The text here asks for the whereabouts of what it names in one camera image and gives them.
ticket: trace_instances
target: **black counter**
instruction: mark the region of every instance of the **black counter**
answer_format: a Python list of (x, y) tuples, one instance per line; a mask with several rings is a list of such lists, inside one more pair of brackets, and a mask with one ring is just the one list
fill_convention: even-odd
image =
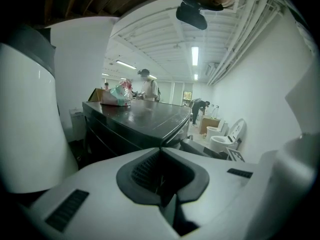
[(172, 147), (186, 138), (191, 113), (189, 107), (147, 100), (133, 100), (130, 106), (88, 101), (82, 106), (91, 149), (109, 157)]

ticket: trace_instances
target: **ceiling light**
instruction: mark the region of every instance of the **ceiling light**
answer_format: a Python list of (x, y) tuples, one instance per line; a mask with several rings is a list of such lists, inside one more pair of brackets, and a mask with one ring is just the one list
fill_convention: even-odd
[(124, 62), (122, 62), (122, 61), (120, 61), (120, 60), (117, 60), (116, 63), (119, 63), (119, 64), (121, 64), (121, 65), (124, 65), (124, 66), (126, 66), (126, 67), (128, 67), (128, 68), (130, 68), (130, 69), (134, 69), (134, 70), (137, 69), (136, 67), (131, 66), (131, 65), (128, 65), (128, 64), (126, 64), (126, 63), (124, 63)]
[(191, 47), (192, 51), (192, 65), (198, 66), (199, 47)]

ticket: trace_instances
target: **toilet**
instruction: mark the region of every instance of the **toilet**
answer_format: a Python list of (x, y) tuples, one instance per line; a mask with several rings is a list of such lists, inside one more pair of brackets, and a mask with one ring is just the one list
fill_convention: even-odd
[(246, 122), (241, 118), (232, 126), (228, 136), (212, 136), (209, 148), (217, 153), (221, 151), (227, 153), (226, 147), (236, 150), (239, 145), (238, 140), (242, 138), (245, 131)]
[(206, 127), (206, 140), (209, 142), (212, 136), (225, 136), (228, 124), (225, 120), (221, 119), (218, 127)]

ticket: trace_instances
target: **cardboard box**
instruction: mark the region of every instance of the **cardboard box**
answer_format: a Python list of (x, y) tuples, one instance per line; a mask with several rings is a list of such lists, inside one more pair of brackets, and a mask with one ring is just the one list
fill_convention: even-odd
[(104, 92), (103, 89), (95, 88), (91, 93), (88, 102), (101, 102), (102, 100), (102, 93)]
[(207, 127), (218, 127), (220, 120), (217, 119), (211, 119), (207, 115), (203, 115), (200, 123), (200, 134), (206, 134), (207, 133)]

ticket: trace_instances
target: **dark countertop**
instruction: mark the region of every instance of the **dark countertop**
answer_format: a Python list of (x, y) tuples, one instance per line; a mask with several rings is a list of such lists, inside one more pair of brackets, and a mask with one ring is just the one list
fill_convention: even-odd
[(147, 100), (132, 100), (130, 106), (112, 106), (99, 101), (83, 102), (83, 112), (89, 113), (106, 127), (130, 129), (149, 138), (164, 141), (190, 118), (189, 107)]

